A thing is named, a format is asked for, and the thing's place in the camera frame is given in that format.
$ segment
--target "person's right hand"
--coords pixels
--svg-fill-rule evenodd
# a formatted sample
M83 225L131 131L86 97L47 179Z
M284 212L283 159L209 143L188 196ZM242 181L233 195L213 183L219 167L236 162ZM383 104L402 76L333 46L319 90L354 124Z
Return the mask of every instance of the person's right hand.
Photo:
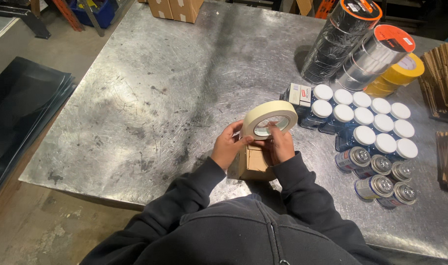
M269 150L273 165L285 162L295 156L293 138L289 132L284 134L275 126L269 129L273 139L254 141L252 145Z

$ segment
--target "white bottle cap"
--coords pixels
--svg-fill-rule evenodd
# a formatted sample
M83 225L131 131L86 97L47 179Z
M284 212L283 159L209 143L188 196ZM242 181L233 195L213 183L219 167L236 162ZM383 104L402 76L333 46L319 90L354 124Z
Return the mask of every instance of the white bottle cap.
M320 84L314 88L314 96L316 99L329 100L333 96L333 91L328 85Z
M376 148L385 154L393 153L397 149L396 140L387 133L380 133L376 135L376 142L374 142Z
M355 137L355 140L362 145L370 145L376 141L374 131L364 125L356 127L353 131L353 136Z
M356 92L353 94L353 104L357 107L369 107L371 105L371 98L367 93Z
M408 121L406 120L397 120L394 122L394 132L402 138L410 138L412 136L414 136L415 134L415 129L412 126L412 124L410 124Z
M405 120L410 117L410 110L406 105L396 102L391 105L391 115L398 120Z
M374 128L376 128L380 132L390 132L394 129L394 122L392 119L386 114L378 114L374 116L373 121Z
M369 125L374 121L374 115L365 107L357 107L354 111L355 121L361 125Z
M418 149L414 142L409 139L399 139L397 142L397 153L405 159L413 159L418 155Z
M320 118L327 118L332 114L332 105L325 100L319 99L312 104L312 112Z
M353 96L348 90L339 89L333 94L333 99L337 104L350 105L353 102Z
M385 99L375 98L371 102L371 109L378 114L388 114L391 112L391 105Z
M333 116L335 117L335 119L347 123L353 119L353 116L355 116L355 114L353 113L351 107L344 104L339 104L333 108Z

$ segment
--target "tape roll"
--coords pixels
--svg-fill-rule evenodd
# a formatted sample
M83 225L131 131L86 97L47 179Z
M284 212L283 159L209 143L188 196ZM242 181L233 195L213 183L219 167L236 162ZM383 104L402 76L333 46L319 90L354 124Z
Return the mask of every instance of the tape roll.
M291 103L275 100L263 103L247 113L242 126L242 136L251 135L255 140L271 139L268 123L275 122L282 133L297 122L297 114Z
M425 71L422 60L413 53L394 64L382 75L387 81L397 85L410 84Z

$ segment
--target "stack of tape rolls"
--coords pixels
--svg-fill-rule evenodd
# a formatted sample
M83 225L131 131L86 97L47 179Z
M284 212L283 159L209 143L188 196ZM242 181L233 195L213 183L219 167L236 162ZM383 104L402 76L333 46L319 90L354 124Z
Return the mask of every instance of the stack of tape rolls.
M369 84L365 93L373 97L383 98L394 93L399 86L410 84L424 71L425 66L422 60L415 54L410 53Z
M305 58L303 78L312 84L328 81L381 16L372 0L340 0Z
M391 25L376 26L338 69L331 80L332 87L362 91L414 49L414 40L402 29Z
M291 103L275 100L263 103L247 113L242 125L242 136L251 135L255 140L272 138L270 126L281 132L290 130L297 122L297 114Z

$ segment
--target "blue bin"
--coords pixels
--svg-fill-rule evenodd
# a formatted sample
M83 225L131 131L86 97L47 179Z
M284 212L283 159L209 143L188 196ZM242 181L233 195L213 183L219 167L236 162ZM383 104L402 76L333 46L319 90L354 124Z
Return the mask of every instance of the blue bin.
M84 9L77 8L77 0L73 0L72 3L70 3L70 8L77 16L80 23L93 27L93 23L91 23L86 11ZM109 0L105 0L98 12L93 12L93 15L96 17L100 27L107 28L114 18L113 6L109 3Z

